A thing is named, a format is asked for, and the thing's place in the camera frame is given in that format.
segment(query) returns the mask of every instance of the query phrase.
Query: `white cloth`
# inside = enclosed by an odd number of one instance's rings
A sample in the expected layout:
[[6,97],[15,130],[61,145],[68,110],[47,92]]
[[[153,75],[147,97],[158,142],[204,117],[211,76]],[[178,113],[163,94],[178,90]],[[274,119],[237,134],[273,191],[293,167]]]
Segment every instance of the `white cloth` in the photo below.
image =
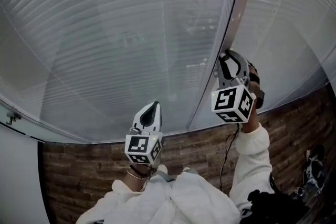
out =
[[230,198],[203,177],[187,172],[169,183],[156,175],[142,193],[132,192],[115,180],[113,191],[85,212],[77,224],[102,219],[106,224],[238,224],[240,212],[251,207],[247,201],[250,192],[259,189],[273,193],[268,146],[268,133],[261,125],[252,133],[239,133],[236,148],[240,155]]

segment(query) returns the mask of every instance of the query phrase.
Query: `bracelet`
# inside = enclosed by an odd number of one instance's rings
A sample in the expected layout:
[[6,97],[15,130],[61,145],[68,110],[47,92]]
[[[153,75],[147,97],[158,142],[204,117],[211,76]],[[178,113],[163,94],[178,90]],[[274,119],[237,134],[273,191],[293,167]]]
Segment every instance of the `bracelet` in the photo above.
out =
[[130,176],[133,176],[134,178],[143,181],[143,177],[137,177],[137,176],[135,176],[135,175],[132,175],[132,174],[130,173],[130,171],[128,171],[128,170],[127,170],[127,173],[128,173]]
[[148,174],[143,174],[143,173],[139,172],[137,169],[135,169],[135,167],[134,167],[133,165],[130,165],[130,167],[131,167],[131,169],[132,169],[133,171],[135,171],[135,173],[136,173],[137,175],[139,175],[139,176],[141,176],[141,177],[148,177]]

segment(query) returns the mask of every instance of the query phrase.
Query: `white cube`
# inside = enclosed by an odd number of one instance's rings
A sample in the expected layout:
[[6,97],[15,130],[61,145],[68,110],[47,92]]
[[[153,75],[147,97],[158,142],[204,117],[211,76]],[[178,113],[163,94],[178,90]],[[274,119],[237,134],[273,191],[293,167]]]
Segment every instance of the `white cube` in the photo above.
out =
[[211,110],[225,123],[245,123],[250,117],[256,96],[244,85],[212,92]]
[[161,135],[126,135],[125,154],[132,163],[154,164],[162,144]]

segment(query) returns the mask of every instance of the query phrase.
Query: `white sleeve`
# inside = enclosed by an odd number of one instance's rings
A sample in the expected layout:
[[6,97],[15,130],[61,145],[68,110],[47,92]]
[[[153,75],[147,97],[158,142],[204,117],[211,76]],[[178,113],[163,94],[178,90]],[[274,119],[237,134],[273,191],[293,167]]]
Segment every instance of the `white sleeve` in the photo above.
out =
[[76,224],[92,224],[104,220],[115,207],[121,202],[124,194],[132,194],[132,190],[121,180],[115,180],[112,184],[113,191],[108,192],[98,200],[96,205],[79,217]]
[[251,133],[239,133],[236,141],[239,158],[230,191],[230,199],[239,211],[251,208],[247,198],[252,191],[274,193],[269,183],[272,166],[268,147],[268,132],[261,124]]

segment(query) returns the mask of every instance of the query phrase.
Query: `wooden wall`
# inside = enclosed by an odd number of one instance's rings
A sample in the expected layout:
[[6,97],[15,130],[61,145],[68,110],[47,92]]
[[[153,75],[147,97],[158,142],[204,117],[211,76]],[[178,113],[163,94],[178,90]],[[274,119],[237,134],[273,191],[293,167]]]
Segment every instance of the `wooden wall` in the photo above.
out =
[[[333,93],[327,87],[259,116],[268,130],[273,176],[280,190],[292,193],[302,184],[306,150],[323,144],[325,168],[336,157],[336,113]],[[219,171],[224,160],[225,139],[236,126],[221,126],[187,133],[164,140],[161,163],[172,175],[184,166],[219,186]],[[75,223],[97,200],[111,191],[115,179],[122,179],[129,167],[123,144],[69,145],[45,143],[43,162],[45,186],[51,219],[55,223]],[[224,192],[228,194],[238,154],[234,143],[223,172]],[[305,223],[313,223],[328,193],[312,198]]]

